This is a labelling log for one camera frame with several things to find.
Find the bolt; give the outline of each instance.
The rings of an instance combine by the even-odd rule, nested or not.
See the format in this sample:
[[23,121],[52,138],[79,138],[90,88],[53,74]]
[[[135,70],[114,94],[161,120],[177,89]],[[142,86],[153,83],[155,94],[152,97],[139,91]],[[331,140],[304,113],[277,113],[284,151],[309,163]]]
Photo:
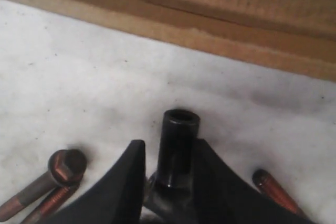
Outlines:
[[55,187],[76,185],[82,180],[86,166],[86,157],[79,150],[55,152],[46,173],[0,206],[0,222],[10,219]]
[[79,184],[56,188],[20,224],[35,224],[52,215],[77,191],[78,187]]
[[253,183],[262,194],[268,196],[274,202],[293,212],[294,214],[307,218],[306,214],[302,211],[298,204],[267,171],[263,169],[255,171],[252,179]]

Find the rusty bolt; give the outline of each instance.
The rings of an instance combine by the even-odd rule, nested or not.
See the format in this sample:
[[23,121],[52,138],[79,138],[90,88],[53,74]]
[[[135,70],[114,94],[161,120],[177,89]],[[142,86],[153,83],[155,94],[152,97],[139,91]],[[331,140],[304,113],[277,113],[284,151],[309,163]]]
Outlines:
[[78,187],[79,184],[56,188],[20,224],[35,224],[52,215],[77,191]]
[[262,194],[266,195],[280,206],[296,215],[307,218],[306,214],[302,211],[298,204],[267,171],[263,169],[255,171],[253,174],[253,183]]
[[4,222],[55,187],[76,185],[83,178],[87,160],[80,150],[59,150],[49,159],[48,171],[0,206]]

